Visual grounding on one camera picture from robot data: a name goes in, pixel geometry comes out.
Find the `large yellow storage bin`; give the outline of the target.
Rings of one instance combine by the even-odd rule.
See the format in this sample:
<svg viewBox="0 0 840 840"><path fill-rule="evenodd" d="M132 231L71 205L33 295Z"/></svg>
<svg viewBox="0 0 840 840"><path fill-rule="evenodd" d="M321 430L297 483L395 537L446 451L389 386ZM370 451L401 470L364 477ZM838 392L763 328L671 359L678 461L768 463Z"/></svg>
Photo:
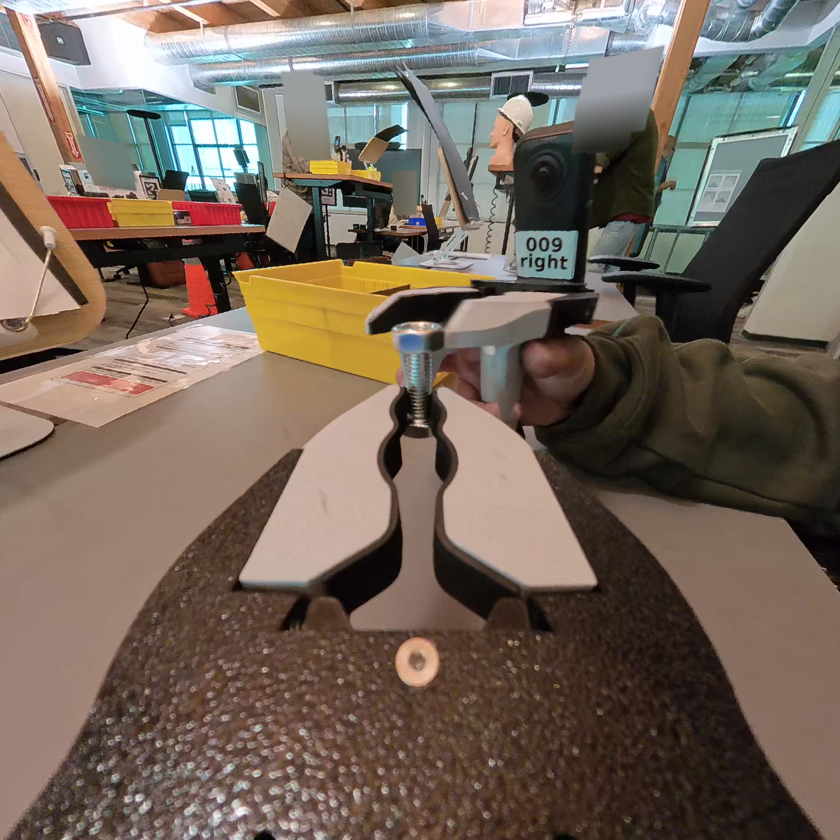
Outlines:
<svg viewBox="0 0 840 840"><path fill-rule="evenodd" d="M400 365L392 340L368 335L364 322L388 286L467 287L488 278L440 269L339 259L234 273L264 351L394 384Z"/></svg>

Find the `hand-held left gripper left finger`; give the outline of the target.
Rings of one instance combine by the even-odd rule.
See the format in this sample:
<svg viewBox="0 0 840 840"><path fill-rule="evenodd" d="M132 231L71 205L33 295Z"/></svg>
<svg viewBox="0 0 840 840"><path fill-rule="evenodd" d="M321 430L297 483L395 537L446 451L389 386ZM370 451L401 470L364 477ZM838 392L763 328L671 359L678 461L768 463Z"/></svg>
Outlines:
<svg viewBox="0 0 840 840"><path fill-rule="evenodd" d="M396 580L402 397L389 385L307 442L239 574L243 589L328 596L352 613Z"/></svg>

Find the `grey notice board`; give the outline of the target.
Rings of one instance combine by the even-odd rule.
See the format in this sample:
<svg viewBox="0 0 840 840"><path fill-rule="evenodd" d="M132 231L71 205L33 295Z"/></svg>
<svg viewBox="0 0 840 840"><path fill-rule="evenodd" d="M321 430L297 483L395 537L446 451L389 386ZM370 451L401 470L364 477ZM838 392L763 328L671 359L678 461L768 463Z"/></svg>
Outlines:
<svg viewBox="0 0 840 840"><path fill-rule="evenodd" d="M688 228L717 226L759 163L785 157L798 127L722 135L710 147L686 219Z"/></svg>

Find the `red parts bin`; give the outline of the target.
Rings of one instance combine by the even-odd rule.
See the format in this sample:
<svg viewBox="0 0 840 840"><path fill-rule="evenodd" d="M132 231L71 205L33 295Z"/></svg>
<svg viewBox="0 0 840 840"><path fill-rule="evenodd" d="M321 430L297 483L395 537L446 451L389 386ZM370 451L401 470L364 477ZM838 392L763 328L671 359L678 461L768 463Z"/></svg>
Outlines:
<svg viewBox="0 0 840 840"><path fill-rule="evenodd" d="M108 197L47 195L46 199L68 229L116 227Z"/></svg>
<svg viewBox="0 0 840 840"><path fill-rule="evenodd" d="M211 227L242 225L242 206L218 202L172 202L173 212L187 213L192 226Z"/></svg>

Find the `red label laminated sheet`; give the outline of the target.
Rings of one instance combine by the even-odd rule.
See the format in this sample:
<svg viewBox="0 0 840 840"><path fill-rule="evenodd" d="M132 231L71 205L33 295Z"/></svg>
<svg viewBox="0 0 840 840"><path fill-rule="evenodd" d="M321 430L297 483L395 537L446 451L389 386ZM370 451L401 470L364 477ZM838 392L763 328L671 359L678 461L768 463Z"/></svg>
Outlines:
<svg viewBox="0 0 840 840"><path fill-rule="evenodd" d="M102 427L260 354L251 332L197 324L8 382L1 399Z"/></svg>

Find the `black wall speaker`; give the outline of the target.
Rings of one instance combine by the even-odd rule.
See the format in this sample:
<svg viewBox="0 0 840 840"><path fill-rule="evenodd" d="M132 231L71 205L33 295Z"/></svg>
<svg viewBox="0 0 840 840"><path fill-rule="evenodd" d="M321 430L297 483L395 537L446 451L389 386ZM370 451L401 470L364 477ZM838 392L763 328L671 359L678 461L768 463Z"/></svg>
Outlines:
<svg viewBox="0 0 840 840"><path fill-rule="evenodd" d="M36 18L48 58L76 67L89 67L91 59L81 29L58 19Z"/></svg>

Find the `silver bolt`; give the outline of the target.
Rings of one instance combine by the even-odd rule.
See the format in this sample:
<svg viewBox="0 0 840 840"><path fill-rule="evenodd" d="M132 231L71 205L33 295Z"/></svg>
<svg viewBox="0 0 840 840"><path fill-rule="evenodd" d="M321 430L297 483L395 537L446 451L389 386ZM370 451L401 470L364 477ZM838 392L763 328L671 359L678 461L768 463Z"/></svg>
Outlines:
<svg viewBox="0 0 840 840"><path fill-rule="evenodd" d="M429 406L436 376L435 353L400 353L404 385L410 403L410 435L418 438L431 434Z"/></svg>

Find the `grey desk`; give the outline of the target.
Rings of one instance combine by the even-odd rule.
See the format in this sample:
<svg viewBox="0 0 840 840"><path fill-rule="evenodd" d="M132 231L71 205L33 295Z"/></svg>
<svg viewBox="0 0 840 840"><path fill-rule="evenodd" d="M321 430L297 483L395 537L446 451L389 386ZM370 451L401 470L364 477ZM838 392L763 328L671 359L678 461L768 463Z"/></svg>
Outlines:
<svg viewBox="0 0 840 840"><path fill-rule="evenodd" d="M381 384L261 354L2 461L2 837L65 758L177 556L269 467ZM780 519L580 481L651 550L745 717L838 838L838 590Z"/></svg>

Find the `orange traffic cone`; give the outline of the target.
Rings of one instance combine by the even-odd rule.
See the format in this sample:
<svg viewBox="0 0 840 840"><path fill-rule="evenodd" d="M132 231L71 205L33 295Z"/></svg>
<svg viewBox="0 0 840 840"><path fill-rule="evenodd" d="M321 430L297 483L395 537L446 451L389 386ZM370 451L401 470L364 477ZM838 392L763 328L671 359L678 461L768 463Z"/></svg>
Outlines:
<svg viewBox="0 0 840 840"><path fill-rule="evenodd" d="M217 314L214 289L206 269L201 265L185 264L187 306L182 315L190 319L204 319Z"/></svg>

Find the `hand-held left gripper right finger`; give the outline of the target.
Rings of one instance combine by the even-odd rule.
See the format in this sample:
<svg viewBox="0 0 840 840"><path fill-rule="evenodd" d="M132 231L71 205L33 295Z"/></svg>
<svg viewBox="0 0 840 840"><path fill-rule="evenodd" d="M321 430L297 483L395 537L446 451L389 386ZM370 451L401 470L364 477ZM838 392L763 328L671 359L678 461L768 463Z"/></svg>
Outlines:
<svg viewBox="0 0 840 840"><path fill-rule="evenodd" d="M593 568L529 443L447 388L434 409L441 588L481 618L505 599L592 592Z"/></svg>

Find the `dark faced document stand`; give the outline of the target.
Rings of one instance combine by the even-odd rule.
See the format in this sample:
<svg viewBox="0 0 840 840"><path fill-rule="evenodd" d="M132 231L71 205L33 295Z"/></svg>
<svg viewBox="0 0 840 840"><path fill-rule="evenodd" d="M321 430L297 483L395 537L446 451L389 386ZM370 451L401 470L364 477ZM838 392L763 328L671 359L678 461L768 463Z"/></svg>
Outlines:
<svg viewBox="0 0 840 840"><path fill-rule="evenodd" d="M463 255L458 251L458 247L467 239L470 231L478 229L481 225L480 212L468 170L443 121L438 105L423 81L406 66L396 70L395 73L417 106L423 111L437 139L440 169L444 174L458 219L458 232L450 236L438 253L454 255L454 258L459 259Z"/></svg>

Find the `black floor lamp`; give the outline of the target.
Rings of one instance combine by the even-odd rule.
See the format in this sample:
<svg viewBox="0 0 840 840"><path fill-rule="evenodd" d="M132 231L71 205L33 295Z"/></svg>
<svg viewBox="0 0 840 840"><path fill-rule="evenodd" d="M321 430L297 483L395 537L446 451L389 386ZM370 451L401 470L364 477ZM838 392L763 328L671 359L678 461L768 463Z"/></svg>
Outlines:
<svg viewBox="0 0 840 840"><path fill-rule="evenodd" d="M157 171L158 176L163 179L165 174L165 169L161 162L160 153L158 150L158 146L154 137L154 131L152 130L152 122L157 122L161 120L161 115L157 112L152 112L149 110L144 109L136 109L132 108L127 111L130 117L134 119L140 119L143 121L143 125L145 127L145 132L148 136L151 152L154 158L154 164Z"/></svg>

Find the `black office chair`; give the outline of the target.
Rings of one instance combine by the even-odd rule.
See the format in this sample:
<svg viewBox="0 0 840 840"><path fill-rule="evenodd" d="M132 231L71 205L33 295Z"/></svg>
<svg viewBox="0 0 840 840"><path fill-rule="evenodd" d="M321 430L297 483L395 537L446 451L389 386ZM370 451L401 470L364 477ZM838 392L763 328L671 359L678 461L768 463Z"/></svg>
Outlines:
<svg viewBox="0 0 840 840"><path fill-rule="evenodd" d="M764 159L683 271L633 257L592 255L589 262L614 266L603 279L621 285L632 305L638 287L652 290L672 341L729 343L745 298L838 183L838 140Z"/></svg>

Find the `person's right hand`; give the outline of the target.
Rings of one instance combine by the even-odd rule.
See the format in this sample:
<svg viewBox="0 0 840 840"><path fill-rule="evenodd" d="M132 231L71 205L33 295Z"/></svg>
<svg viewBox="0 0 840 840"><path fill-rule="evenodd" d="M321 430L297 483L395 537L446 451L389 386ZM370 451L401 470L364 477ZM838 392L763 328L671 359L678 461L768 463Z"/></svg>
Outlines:
<svg viewBox="0 0 840 840"><path fill-rule="evenodd" d="M595 358L588 343L571 336L525 343L520 352L522 382L512 408L523 426L546 427L562 422L592 383ZM457 377L456 392L498 417L499 406L480 397L480 352L458 350L443 358L441 372Z"/></svg>

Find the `silver hex nut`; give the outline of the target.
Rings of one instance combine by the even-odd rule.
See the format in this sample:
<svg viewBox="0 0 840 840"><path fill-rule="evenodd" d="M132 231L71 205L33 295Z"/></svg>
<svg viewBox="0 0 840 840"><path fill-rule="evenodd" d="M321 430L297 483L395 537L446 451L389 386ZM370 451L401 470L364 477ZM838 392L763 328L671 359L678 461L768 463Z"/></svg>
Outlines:
<svg viewBox="0 0 840 840"><path fill-rule="evenodd" d="M432 354L445 345L445 328L438 322L402 322L392 328L391 335L400 354Z"/></svg>

